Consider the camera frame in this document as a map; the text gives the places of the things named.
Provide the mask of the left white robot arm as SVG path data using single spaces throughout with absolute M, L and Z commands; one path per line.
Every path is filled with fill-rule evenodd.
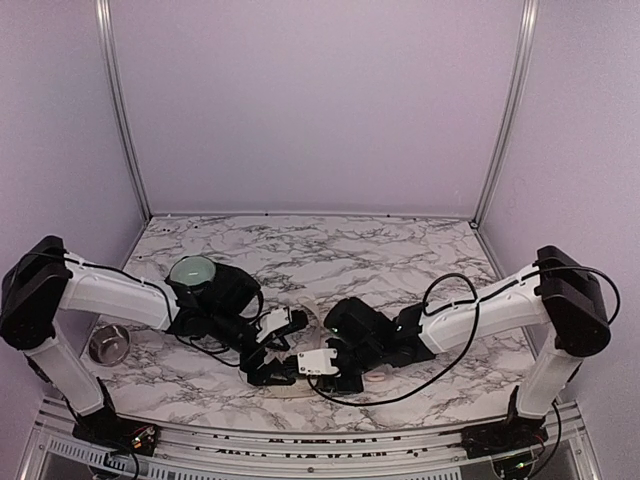
M 176 337 L 210 336 L 238 352 L 240 369 L 250 373 L 292 321 L 287 307 L 247 317 L 251 303 L 264 303 L 259 284 L 204 256 L 178 260 L 159 285 L 90 263 L 69 252 L 61 238 L 46 236 L 2 279 L 1 337 L 86 417 L 105 409 L 107 395 L 58 332 L 59 311 L 106 315 Z

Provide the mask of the beige and black folding umbrella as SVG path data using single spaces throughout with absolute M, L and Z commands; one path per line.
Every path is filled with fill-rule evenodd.
M 308 297 L 299 308 L 267 311 L 250 326 L 254 338 L 240 354 L 240 371 L 254 387 L 278 399 L 310 397 L 317 392 L 347 396 L 364 391 L 366 370 L 344 341 L 329 338 L 324 346 L 292 353 L 287 337 L 319 318 Z

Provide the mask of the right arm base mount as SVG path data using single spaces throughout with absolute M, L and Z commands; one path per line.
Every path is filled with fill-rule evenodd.
M 543 424 L 543 418 L 521 417 L 511 402 L 504 419 L 463 428 L 461 446 L 475 459 L 544 444 L 549 436 Z

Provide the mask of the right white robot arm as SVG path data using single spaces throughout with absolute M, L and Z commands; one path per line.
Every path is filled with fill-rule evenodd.
M 541 422 L 583 361 L 609 345 L 619 312 L 607 310 L 604 284 L 620 294 L 608 275 L 548 245 L 533 263 L 482 289 L 461 273 L 445 274 L 394 318 L 356 297 L 343 299 L 324 321 L 333 334 L 328 369 L 310 375 L 309 384 L 347 405 L 348 395 L 362 392 L 363 375 L 380 366 L 404 368 L 455 348 L 465 357 L 477 339 L 539 325 L 547 330 L 544 345 L 512 393 L 508 417 Z

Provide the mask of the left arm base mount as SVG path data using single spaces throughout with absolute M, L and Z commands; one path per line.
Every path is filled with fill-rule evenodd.
M 123 418 L 113 412 L 75 416 L 72 435 L 80 440 L 121 452 L 151 457 L 156 449 L 160 427 Z

